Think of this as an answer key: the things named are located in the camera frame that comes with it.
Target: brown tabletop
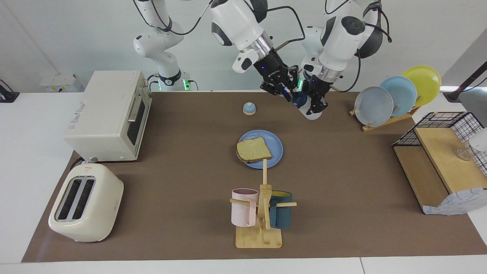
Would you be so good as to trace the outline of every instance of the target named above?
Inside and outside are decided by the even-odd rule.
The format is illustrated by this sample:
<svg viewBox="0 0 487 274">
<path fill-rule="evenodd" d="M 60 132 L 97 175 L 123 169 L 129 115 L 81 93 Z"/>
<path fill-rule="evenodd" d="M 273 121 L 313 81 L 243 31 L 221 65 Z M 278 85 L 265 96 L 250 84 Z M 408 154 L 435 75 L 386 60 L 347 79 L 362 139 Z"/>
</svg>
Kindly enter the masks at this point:
<svg viewBox="0 0 487 274">
<path fill-rule="evenodd" d="M 330 106 L 309 121 L 266 93 L 154 94 L 139 159 L 106 163 L 125 186 L 111 234 L 77 243 L 49 229 L 66 171 L 22 261 L 487 254 L 468 215 L 422 213 L 391 147 L 413 120 L 364 133 L 348 115 L 356 95 L 330 92 Z M 253 116 L 242 112 L 247 101 L 257 106 Z M 231 190 L 262 180 L 237 159 L 235 144 L 254 129 L 281 139 L 268 183 L 298 202 L 280 249 L 235 248 Z"/>
</svg>

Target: yellow plate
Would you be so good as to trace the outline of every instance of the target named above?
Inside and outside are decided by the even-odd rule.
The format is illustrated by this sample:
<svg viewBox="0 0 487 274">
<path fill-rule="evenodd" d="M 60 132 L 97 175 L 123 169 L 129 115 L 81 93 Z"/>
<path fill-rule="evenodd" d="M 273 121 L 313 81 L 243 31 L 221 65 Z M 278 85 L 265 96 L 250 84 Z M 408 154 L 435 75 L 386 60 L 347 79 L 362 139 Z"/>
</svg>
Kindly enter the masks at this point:
<svg viewBox="0 0 487 274">
<path fill-rule="evenodd" d="M 411 80 L 416 87 L 418 100 L 415 107 L 426 105 L 440 92 L 441 77 L 433 69 L 427 66 L 416 66 L 405 71 L 402 76 Z"/>
</svg>

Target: cream-colored toaster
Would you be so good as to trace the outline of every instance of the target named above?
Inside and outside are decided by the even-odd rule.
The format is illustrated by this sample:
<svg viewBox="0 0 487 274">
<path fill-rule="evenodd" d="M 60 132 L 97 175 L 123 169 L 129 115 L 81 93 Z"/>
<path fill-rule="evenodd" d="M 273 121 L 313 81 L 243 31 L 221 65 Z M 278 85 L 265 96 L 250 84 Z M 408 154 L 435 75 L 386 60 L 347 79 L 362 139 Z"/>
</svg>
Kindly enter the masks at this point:
<svg viewBox="0 0 487 274">
<path fill-rule="evenodd" d="M 123 183 L 102 164 L 74 167 L 49 215 L 49 227 L 77 242 L 98 242 L 112 230 Z"/>
</svg>

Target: blue mug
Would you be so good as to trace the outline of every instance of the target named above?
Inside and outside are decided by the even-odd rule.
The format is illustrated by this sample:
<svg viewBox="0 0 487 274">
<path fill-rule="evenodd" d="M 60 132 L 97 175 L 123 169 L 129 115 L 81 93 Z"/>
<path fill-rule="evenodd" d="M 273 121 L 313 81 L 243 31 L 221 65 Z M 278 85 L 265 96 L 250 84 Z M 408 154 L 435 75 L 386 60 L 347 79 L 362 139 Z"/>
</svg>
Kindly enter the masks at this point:
<svg viewBox="0 0 487 274">
<path fill-rule="evenodd" d="M 286 229 L 291 226 L 291 207 L 277 207 L 278 203 L 293 201 L 293 194 L 287 191 L 273 191 L 270 200 L 270 222 L 272 228 Z"/>
</svg>

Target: pink mug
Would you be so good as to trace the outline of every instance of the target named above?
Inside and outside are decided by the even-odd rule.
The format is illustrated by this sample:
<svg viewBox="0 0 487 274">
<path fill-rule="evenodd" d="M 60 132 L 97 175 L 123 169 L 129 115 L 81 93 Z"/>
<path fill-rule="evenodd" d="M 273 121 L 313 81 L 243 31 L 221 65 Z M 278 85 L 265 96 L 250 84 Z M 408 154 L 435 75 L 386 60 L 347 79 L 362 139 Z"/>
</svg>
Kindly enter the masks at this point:
<svg viewBox="0 0 487 274">
<path fill-rule="evenodd" d="M 239 227 L 255 226 L 259 192 L 255 189 L 236 188 L 232 190 L 232 198 L 250 202 L 250 206 L 232 203 L 232 224 Z"/>
</svg>

